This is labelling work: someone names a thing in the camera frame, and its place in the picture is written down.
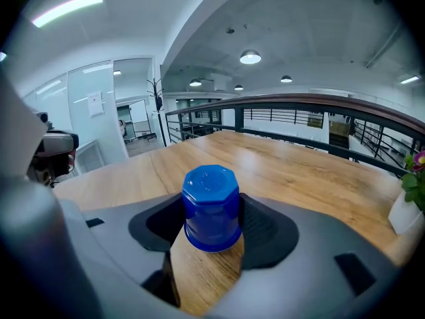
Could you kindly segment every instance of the flower pot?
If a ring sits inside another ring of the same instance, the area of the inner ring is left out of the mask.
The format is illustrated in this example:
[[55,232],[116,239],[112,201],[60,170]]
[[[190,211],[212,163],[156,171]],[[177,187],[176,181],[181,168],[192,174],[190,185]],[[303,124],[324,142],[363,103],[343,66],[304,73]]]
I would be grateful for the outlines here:
[[416,206],[415,202],[405,202],[403,190],[392,205],[388,220],[396,234],[401,234],[411,228],[416,222],[425,222],[424,215]]

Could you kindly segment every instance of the coat rack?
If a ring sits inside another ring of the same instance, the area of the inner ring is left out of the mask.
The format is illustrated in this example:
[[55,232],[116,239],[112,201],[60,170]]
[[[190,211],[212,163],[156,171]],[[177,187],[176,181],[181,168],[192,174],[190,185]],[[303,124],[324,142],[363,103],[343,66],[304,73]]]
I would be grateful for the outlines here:
[[165,136],[164,136],[164,130],[162,128],[161,114],[159,113],[160,111],[164,110],[164,109],[161,109],[163,105],[161,95],[164,89],[162,88],[160,91],[157,91],[157,84],[161,81],[161,79],[159,79],[158,81],[155,81],[155,78],[154,78],[153,82],[151,82],[149,79],[147,81],[150,82],[153,86],[153,92],[152,91],[148,91],[148,92],[151,94],[151,97],[155,97],[155,106],[158,112],[159,128],[161,130],[164,146],[167,146],[167,142],[165,141]]

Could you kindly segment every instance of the wooden table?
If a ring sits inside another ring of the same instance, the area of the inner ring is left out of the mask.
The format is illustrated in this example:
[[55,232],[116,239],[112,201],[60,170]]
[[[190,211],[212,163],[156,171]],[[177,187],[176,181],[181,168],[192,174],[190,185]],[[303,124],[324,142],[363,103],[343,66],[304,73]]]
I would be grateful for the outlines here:
[[[216,132],[108,165],[57,185],[58,197],[81,210],[113,207],[176,193],[185,174],[202,164],[234,171],[240,191],[332,215],[404,264],[420,233],[397,236],[388,222],[400,193],[395,177],[315,150],[235,132]],[[243,237],[231,249],[208,254],[180,231],[171,261],[181,309],[204,314],[236,282]]]

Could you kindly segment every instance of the curved ceiling beam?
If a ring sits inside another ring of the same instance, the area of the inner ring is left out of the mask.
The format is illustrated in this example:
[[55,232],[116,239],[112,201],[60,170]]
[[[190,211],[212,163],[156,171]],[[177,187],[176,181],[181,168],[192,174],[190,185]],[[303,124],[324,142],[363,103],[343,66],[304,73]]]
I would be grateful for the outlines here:
[[163,76],[168,71],[171,63],[179,54],[184,44],[190,39],[195,31],[206,21],[219,7],[228,0],[193,0],[165,40],[165,52],[162,62],[161,73]]

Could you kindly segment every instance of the glass partition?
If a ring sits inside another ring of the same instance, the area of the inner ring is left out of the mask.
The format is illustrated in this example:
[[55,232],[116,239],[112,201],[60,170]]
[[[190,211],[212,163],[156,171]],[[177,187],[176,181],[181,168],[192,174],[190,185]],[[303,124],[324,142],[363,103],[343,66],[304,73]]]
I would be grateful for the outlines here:
[[[122,141],[113,89],[112,63],[101,62],[68,74],[68,101],[72,131],[80,146],[97,140],[106,164],[124,161],[128,155]],[[90,115],[88,97],[98,92],[102,110]]]
[[35,90],[35,109],[47,112],[53,128],[59,130],[72,129],[67,85],[67,74],[64,74]]
[[36,107],[35,107],[35,91],[28,93],[23,98],[23,101],[24,101],[25,105],[32,108],[33,110],[36,110]]

